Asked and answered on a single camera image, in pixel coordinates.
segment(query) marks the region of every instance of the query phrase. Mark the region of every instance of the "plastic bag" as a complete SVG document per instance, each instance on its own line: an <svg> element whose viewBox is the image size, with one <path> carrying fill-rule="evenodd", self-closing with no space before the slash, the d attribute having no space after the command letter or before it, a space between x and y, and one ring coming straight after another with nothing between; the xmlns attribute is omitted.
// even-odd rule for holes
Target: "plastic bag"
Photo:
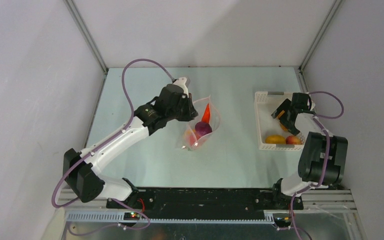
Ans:
<svg viewBox="0 0 384 240"><path fill-rule="evenodd" d="M195 132L195 125L202 120L202 117L204 115L204 112L208 104L209 104L209 111L210 111L209 125L211 126L212 132L204 136L199 136ZM194 120L189 121L186 124L186 130L184 131L182 136L182 140L183 140L182 148L183 149L187 148L190 151L196 150L199 147L201 147L210 138L210 136L216 132L222 120L222 116L220 115L217 108L211 102L211 99L209 96L206 98L202 98L194 101L193 106L198 112L198 116L195 117Z"/></svg>

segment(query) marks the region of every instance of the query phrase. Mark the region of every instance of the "white wall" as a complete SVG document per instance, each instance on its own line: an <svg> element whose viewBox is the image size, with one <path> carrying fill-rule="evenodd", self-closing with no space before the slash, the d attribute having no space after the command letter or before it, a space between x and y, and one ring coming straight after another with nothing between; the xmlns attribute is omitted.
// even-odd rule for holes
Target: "white wall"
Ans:
<svg viewBox="0 0 384 240"><path fill-rule="evenodd" d="M109 67L297 66L334 0L81 0ZM138 63L135 66L151 66Z"/></svg>
<svg viewBox="0 0 384 240"><path fill-rule="evenodd" d="M310 90L343 100L344 116L324 123L348 138L343 183L368 239L384 239L384 1L345 1L304 75ZM334 101L316 103L325 114L338 112Z"/></svg>
<svg viewBox="0 0 384 240"><path fill-rule="evenodd" d="M61 0L0 0L0 239L40 239L103 73Z"/></svg>

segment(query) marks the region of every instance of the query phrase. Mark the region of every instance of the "table surface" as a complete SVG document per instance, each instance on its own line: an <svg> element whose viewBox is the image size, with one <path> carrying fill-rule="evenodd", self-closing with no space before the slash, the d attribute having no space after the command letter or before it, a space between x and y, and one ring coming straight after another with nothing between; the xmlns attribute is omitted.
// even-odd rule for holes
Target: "table surface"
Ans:
<svg viewBox="0 0 384 240"><path fill-rule="evenodd" d="M103 171L137 187L270 188L294 173L300 151L259 150L254 112L257 91L299 92L293 67L174 67L191 80L192 99L211 96L221 114L217 131L195 151L181 149L186 123L171 121L136 143ZM121 85L122 68L110 68L90 129L93 145L125 123L130 108ZM160 68L129 68L127 92L135 108L158 96L171 81Z"/></svg>

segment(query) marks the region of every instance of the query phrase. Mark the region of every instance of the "white basket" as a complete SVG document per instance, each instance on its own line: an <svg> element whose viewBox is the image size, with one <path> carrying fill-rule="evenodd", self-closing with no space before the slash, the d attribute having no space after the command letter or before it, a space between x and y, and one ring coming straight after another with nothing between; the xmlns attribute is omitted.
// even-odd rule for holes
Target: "white basket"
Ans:
<svg viewBox="0 0 384 240"><path fill-rule="evenodd" d="M309 132L319 133L319 128L311 120L311 114L298 114L295 127L300 131L297 135L302 144L268 144L263 140L270 135L291 136L287 131L282 130L279 120L272 118L272 113L281 105L285 99L292 99L292 92L257 91L254 99L255 120L257 125L258 148L260 150L283 150L300 151L306 143Z"/></svg>

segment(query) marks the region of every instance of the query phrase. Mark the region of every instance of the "purple cable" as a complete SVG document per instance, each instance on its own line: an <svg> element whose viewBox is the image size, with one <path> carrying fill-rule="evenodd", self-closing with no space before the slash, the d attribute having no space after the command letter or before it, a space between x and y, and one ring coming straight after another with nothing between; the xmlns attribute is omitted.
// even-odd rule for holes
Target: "purple cable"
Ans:
<svg viewBox="0 0 384 240"><path fill-rule="evenodd" d="M109 227L123 227L125 229L131 229L131 230L142 230L142 229L146 229L147 227L150 226L151 224L151 220L149 219L148 216L146 216L144 213L140 212L140 211L136 211L135 209L127 206L126 204L124 204L122 201L119 201L115 198L112 198L113 201L115 201L116 203L120 204L121 206L125 207L126 209L132 211L132 212L135 212L135 213L138 213L139 215L141 215L142 217L144 217L147 221L147 224L145 226L141 226L141 227L131 227L131 226L126 226L126 225L123 225L121 223L111 223L111 224L108 224L108 225L105 225L105 226L102 226L100 228L97 228L95 230L92 230L90 232L86 232L86 233L74 233L72 232L71 230L71 226L68 226L68 232L73 235L73 236L76 236L76 237L83 237L83 236L87 236L87 235L91 235L91 234L94 234L96 232L99 232L103 229L106 229L106 228L109 228Z"/></svg>
<svg viewBox="0 0 384 240"><path fill-rule="evenodd" d="M318 180L317 184L312 184L312 187L318 188L322 185L323 180L325 179L326 174L326 167L328 166L328 160L329 160L329 151L331 150L331 138L329 137L329 133L326 130L326 128L323 126L323 124L316 118L313 117L312 119L315 124L321 129L321 131L326 135L326 150L324 151L324 159L323 159L323 167L320 179Z"/></svg>
<svg viewBox="0 0 384 240"><path fill-rule="evenodd" d="M334 99L336 99L340 105L340 114L338 116L325 116L325 115L316 114L317 117L323 118L323 119L338 119L344 114L344 104L342 103L342 101L337 96L335 96L332 93L327 92L327 91L313 91L313 92L308 93L308 95L313 95L313 94L327 94L327 95L333 97Z"/></svg>
<svg viewBox="0 0 384 240"><path fill-rule="evenodd" d="M99 144L97 147L95 147L91 152L96 152L98 151L99 149L101 149L103 146L105 146L106 144L108 144L109 142L111 142L112 140L114 140L115 138L117 138L120 134L123 133L123 130L126 130L130 124L132 123L133 121L133 117L134 117L134 109L133 109L133 104L132 104L132 100L130 99L129 97L129 94L127 93L126 91L126 86L125 86L125 73L126 73L126 70L128 67L130 67L132 64L134 63L137 63L137 62L150 62L150 63L153 63L155 65L157 65L158 67L160 67L171 79L171 81L173 82L175 79L173 78L173 76L167 71L167 69L165 69L161 64L159 64L158 62L154 61L154 60L151 60L151 59L146 59L146 58L139 58L139 59L136 59L136 60L133 60L131 62L129 62L123 69L123 73L121 75L121 85L123 87L123 92L126 96L126 99L127 99L127 102L130 106L130 118L129 120L127 121L126 125L117 133L115 133L113 136L111 136L110 138L108 138L106 141L104 141L103 143ZM52 206L56 209L58 208L61 208L61 207L66 207L70 204L72 204L73 202L75 202L76 200L78 200L79 198L76 197L72 200L70 200L69 202L66 202L62 205L58 205L56 203L56 198L57 198L57 194L58 194L58 190L60 189L61 185L63 184L64 180L69 176L69 174L75 169L77 168L78 165L80 165L80 163L82 163L85 159L89 158L91 156L91 152L88 152L84 157L82 157L79 161L77 161L73 166L71 166L61 177L61 179L59 180L59 182L56 184L56 187L55 189L53 190L53 193L52 193L52 199L51 199L51 203L52 203Z"/></svg>
<svg viewBox="0 0 384 240"><path fill-rule="evenodd" d="M274 227L275 227L276 229L279 229L279 230L290 230L288 227L278 227L276 224L274 225ZM304 232L304 233L308 236L308 238L309 238L310 240L313 240L313 238L310 236L310 233L308 233L308 232L307 232L306 230L304 230L303 228L296 227L296 226L292 226L291 229L298 229L298 230Z"/></svg>

